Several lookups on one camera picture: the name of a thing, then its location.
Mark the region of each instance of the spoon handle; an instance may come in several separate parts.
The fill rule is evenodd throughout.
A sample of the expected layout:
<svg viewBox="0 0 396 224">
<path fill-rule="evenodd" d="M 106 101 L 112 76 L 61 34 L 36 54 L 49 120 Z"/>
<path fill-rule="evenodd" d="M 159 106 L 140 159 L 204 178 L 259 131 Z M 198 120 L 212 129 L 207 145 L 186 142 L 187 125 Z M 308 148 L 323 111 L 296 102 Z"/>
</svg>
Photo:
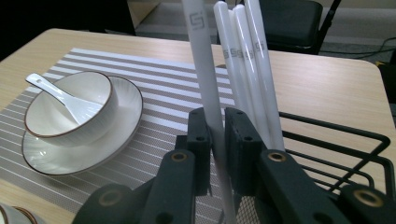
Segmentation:
<svg viewBox="0 0 396 224">
<path fill-rule="evenodd" d="M 27 76 L 26 81 L 37 86 L 41 90 L 46 91 L 48 94 L 59 100 L 62 104 L 64 104 L 65 98 L 69 98 L 71 96 L 67 92 L 62 91 L 61 89 L 50 83 L 48 80 L 46 80 L 44 77 L 36 73 Z"/>
</svg>

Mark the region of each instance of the white spoon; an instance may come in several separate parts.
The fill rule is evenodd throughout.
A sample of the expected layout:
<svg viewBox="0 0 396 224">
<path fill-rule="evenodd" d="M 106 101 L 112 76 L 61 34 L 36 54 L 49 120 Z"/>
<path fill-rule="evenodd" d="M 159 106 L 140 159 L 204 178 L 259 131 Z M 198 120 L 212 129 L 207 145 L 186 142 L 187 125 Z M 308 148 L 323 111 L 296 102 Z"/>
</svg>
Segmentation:
<svg viewBox="0 0 396 224">
<path fill-rule="evenodd" d="M 26 81 L 55 97 L 66 107 L 78 124 L 85 123 L 87 120 L 95 116 L 103 107 L 97 103 L 79 99 L 65 91 L 62 91 L 39 74 L 33 73 L 29 75 L 26 78 Z"/>
</svg>

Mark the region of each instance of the placemat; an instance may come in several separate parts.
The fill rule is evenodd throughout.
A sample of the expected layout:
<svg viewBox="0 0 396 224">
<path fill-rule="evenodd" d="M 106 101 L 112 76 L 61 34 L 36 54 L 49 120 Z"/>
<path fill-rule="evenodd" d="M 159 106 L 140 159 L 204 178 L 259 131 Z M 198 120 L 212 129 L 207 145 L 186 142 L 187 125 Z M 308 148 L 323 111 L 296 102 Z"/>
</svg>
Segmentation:
<svg viewBox="0 0 396 224">
<path fill-rule="evenodd" d="M 193 64 L 71 49 L 44 76 L 54 81 L 82 71 L 125 77 L 143 95 L 143 116 L 133 140 L 105 164 L 81 174 L 62 176 L 42 175 L 26 164 L 21 154 L 23 117 L 39 93 L 37 88 L 27 88 L 0 113 L 1 178 L 74 213 L 96 189 L 106 184 L 119 183 L 135 189 L 154 177 L 163 155 L 174 149 L 176 136 L 186 134 L 189 112 L 202 107 Z M 227 71 L 217 68 L 216 72 L 221 106 L 232 106 Z M 211 166 L 213 196 L 197 198 L 196 223 L 218 223 L 221 214 L 213 159 Z"/>
</svg>

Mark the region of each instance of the plate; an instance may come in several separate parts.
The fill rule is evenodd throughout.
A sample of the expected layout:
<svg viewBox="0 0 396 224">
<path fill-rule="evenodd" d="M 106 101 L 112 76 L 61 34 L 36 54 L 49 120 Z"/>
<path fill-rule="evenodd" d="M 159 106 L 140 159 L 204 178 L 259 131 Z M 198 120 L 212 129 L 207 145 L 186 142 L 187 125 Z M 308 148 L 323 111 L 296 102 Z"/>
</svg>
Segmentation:
<svg viewBox="0 0 396 224">
<path fill-rule="evenodd" d="M 109 77 L 119 98 L 119 108 L 112 127 L 88 145 L 59 147 L 25 132 L 22 155 L 27 164 L 45 175 L 70 175 L 84 172 L 108 161 L 131 141 L 142 117 L 143 98 L 128 79 Z"/>
</svg>

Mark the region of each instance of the black cable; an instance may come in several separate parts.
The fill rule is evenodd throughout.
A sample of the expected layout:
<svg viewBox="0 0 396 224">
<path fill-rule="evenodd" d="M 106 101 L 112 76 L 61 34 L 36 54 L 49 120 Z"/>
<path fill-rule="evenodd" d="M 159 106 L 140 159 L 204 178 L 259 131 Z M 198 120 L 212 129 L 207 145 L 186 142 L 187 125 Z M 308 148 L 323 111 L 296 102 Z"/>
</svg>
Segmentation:
<svg viewBox="0 0 396 224">
<path fill-rule="evenodd" d="M 357 58 L 353 58 L 353 59 L 362 59 L 362 58 L 366 58 L 366 57 L 370 57 L 370 56 L 376 55 L 376 54 L 378 54 L 378 53 L 383 53 L 383 52 L 388 52 L 388 51 L 396 50 L 396 48 L 383 49 L 383 48 L 385 47 L 385 44 L 386 44 L 388 41 L 394 40 L 394 39 L 396 39 L 396 36 L 384 40 L 384 42 L 382 42 L 381 47 L 380 47 L 378 50 L 376 50 L 376 51 L 367 51 L 367 52 L 342 52 L 342 51 L 332 51 L 332 50 L 321 50 L 320 52 L 324 52 L 324 53 L 339 53 L 339 54 L 352 54 L 352 55 L 356 55 L 356 54 L 365 54 L 364 56 L 360 56 L 360 57 L 357 57 Z"/>
</svg>

